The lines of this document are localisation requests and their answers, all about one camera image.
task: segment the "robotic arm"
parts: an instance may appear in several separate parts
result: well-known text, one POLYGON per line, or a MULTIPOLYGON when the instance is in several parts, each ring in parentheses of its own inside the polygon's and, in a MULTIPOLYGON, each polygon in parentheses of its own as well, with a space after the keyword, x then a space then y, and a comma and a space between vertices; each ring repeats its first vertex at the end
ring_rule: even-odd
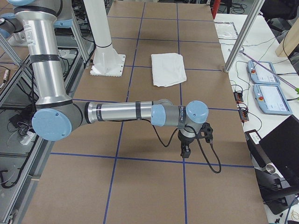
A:
MULTIPOLYGON (((208 116, 208 108, 204 103, 192 101, 187 106, 175 106, 168 100, 74 103, 65 92, 53 28, 57 20, 71 26, 71 0, 8 2, 15 6, 15 16, 24 27, 36 76, 39 99, 32 125, 39 136, 57 141, 66 138, 76 128, 96 121, 151 119, 152 125, 177 127, 182 142, 181 155, 189 157, 189 144, 197 137, 194 132, 201 136, 200 132, 203 132, 203 124, 208 116)), ((204 133, 212 137, 211 128, 206 128, 204 133)))

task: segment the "blue joint cap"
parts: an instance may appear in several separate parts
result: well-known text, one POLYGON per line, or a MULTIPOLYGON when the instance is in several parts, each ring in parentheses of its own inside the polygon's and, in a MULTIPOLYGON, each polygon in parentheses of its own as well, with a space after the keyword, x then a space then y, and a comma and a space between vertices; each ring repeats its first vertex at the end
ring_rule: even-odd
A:
POLYGON ((206 122, 209 109, 203 102, 194 100, 186 106, 186 113, 193 122, 203 124, 206 122))
POLYGON ((36 134, 49 141, 58 141, 71 133, 70 120, 60 111, 47 108, 34 114, 32 126, 36 134))
POLYGON ((3 19, 15 19, 15 14, 14 13, 4 13, 1 15, 3 19))
POLYGON ((10 33, 0 28, 0 34, 6 39, 10 37, 10 33))
POLYGON ((73 25, 73 19, 69 20, 57 20, 54 23, 54 28, 71 28, 73 25))
POLYGON ((25 6, 28 5, 35 0, 7 0, 10 4, 15 5, 15 6, 25 6))
POLYGON ((153 105, 151 106, 151 116, 150 122, 152 125, 164 126, 166 122, 166 112, 162 105, 153 105))

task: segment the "folded white napkin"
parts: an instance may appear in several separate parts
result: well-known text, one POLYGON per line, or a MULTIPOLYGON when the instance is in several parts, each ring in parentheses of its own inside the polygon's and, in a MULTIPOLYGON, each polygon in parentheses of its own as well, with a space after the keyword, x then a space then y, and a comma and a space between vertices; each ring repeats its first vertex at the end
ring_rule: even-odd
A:
POLYGON ((177 53, 151 55, 154 85, 171 86, 187 80, 183 56, 177 53))

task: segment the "device screen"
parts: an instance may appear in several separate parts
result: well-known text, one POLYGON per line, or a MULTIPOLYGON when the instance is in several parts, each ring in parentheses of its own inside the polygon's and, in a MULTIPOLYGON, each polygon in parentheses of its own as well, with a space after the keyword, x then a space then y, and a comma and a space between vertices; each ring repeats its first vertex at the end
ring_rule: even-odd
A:
POLYGON ((289 111, 277 87, 261 85, 260 89, 269 111, 289 111))
MULTIPOLYGON (((272 71, 272 68, 270 67, 269 63, 260 63, 260 64, 262 64, 264 67, 272 71)), ((259 81, 270 82, 270 83, 276 82, 275 77, 266 69, 264 69, 263 67, 261 67, 256 63, 254 63, 254 67, 259 81)))

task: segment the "white stand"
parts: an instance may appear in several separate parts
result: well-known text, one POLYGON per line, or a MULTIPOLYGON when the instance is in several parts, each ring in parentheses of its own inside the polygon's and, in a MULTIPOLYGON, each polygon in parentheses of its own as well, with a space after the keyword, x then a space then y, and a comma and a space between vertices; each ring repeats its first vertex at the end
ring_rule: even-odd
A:
POLYGON ((84 0, 84 5, 97 45, 90 74, 120 77, 126 56, 119 55, 112 46, 104 1, 84 0))

